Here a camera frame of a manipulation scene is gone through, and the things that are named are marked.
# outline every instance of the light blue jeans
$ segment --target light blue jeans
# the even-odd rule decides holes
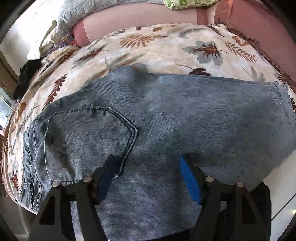
[[[24,133],[22,203],[37,212],[53,181],[91,175],[122,157],[96,207],[108,239],[150,240],[191,228],[179,157],[194,152],[206,175],[255,188],[295,148],[286,87],[122,67],[49,104]],[[75,231],[79,230],[72,205]]]

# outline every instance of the green patterned pillow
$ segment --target green patterned pillow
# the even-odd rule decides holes
[[[163,0],[163,3],[170,9],[181,9],[188,7],[210,6],[218,1],[219,0]]]

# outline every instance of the clamp jaw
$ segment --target clamp jaw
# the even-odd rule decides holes
[[[110,155],[91,177],[62,186],[53,182],[36,216],[29,241],[76,240],[72,225],[70,202],[77,202],[79,222],[85,241],[108,241],[94,205],[99,205],[108,193],[120,159]]]
[[[189,241],[269,240],[259,210],[243,183],[227,185],[206,177],[188,156],[180,158],[180,168],[190,196],[202,205]],[[227,201],[226,212],[220,212],[221,201]]]

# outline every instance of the quilted blanket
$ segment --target quilted blanket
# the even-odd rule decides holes
[[[93,12],[118,4],[146,2],[162,4],[163,0],[64,0],[57,18],[57,33],[61,33]]]
[[[27,93],[13,110],[4,137],[2,176],[7,194],[19,205],[23,177],[23,133],[44,107],[114,69],[162,74],[199,74],[259,83],[282,76],[248,41],[224,25],[167,24],[133,27],[79,49],[66,46],[43,59]],[[291,98],[295,94],[288,88]]]

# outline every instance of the metal rivet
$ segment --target metal rivet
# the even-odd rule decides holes
[[[244,187],[244,184],[242,182],[237,182],[237,187],[243,188]]]
[[[88,183],[88,182],[90,182],[92,180],[92,178],[91,177],[85,177],[82,180],[83,180],[83,182]]]
[[[207,176],[207,177],[205,178],[205,180],[206,180],[207,182],[211,183],[211,182],[213,182],[215,179],[214,179],[213,177],[211,177],[211,176]]]
[[[52,183],[52,187],[57,188],[61,183],[59,181],[55,181]]]

